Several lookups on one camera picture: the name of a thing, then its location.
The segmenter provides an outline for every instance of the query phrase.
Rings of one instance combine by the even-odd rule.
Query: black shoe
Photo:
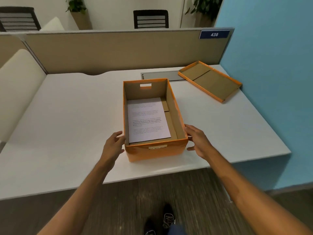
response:
[[[175,216],[170,204],[166,204],[163,209],[163,235],[167,235],[170,226],[175,224]]]
[[[148,218],[143,228],[143,234],[144,235],[156,235],[156,233],[157,231],[155,229],[154,222],[151,220],[151,218]]]

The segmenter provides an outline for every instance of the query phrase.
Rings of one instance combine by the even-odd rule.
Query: gray carpet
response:
[[[36,234],[73,192],[0,201],[0,234]],[[313,189],[273,197],[313,229]],[[149,216],[160,228],[166,201],[187,234],[254,234],[211,169],[102,185],[82,234],[141,235]]]

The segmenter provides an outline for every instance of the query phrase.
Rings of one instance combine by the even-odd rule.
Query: blue sign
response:
[[[227,38],[230,30],[202,30],[199,39]]]

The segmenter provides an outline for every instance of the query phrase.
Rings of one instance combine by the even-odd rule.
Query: black office chair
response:
[[[33,7],[0,7],[0,31],[36,31],[40,24]]]
[[[138,10],[134,11],[134,26],[139,28],[168,28],[168,11]]]

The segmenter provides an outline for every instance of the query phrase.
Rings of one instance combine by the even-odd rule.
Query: white paper sheet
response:
[[[170,138],[161,98],[127,101],[129,142]]]

